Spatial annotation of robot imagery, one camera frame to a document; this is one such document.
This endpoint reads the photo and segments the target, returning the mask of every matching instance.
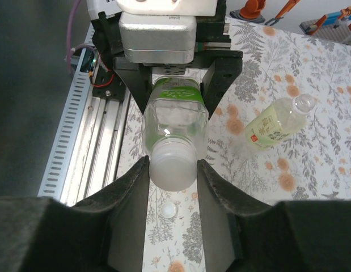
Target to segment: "bottle label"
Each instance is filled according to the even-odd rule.
[[[259,151],[264,151],[283,139],[291,133],[285,132],[277,120],[277,114],[273,105],[261,112],[251,123],[247,125],[244,131],[246,140]]]
[[[193,100],[204,104],[199,84],[190,78],[161,78],[156,81],[155,88],[162,90],[160,98]]]

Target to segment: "plastic bottle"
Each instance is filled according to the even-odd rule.
[[[194,183],[208,144],[208,111],[194,79],[155,82],[143,115],[142,144],[156,186],[177,192]]]
[[[247,160],[287,139],[306,125],[315,100],[308,94],[275,100],[250,122],[237,139],[235,155]]]

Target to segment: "red label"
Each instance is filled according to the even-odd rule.
[[[256,142],[256,141],[258,140],[258,138],[257,138],[257,136],[252,135],[252,136],[251,136],[251,140],[252,140],[253,142]]]

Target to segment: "white wall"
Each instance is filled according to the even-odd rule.
[[[266,0],[262,11],[266,22],[275,17],[288,0]],[[241,9],[246,0],[227,0],[227,15],[230,11]],[[324,14],[340,11],[351,6],[351,0],[301,0],[292,10],[285,14],[274,28],[303,34],[299,25],[303,21],[319,19]]]

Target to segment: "floral tablecloth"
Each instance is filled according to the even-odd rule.
[[[351,198],[351,46],[229,19],[243,72],[210,120],[206,159],[229,182],[273,204],[281,199]],[[204,71],[187,73],[199,81]],[[273,149],[240,162],[236,137],[272,101],[308,93],[308,125]],[[132,100],[118,176],[144,155],[142,115]],[[178,215],[159,208],[172,200]],[[143,271],[205,271],[196,184],[177,193],[150,186]]]

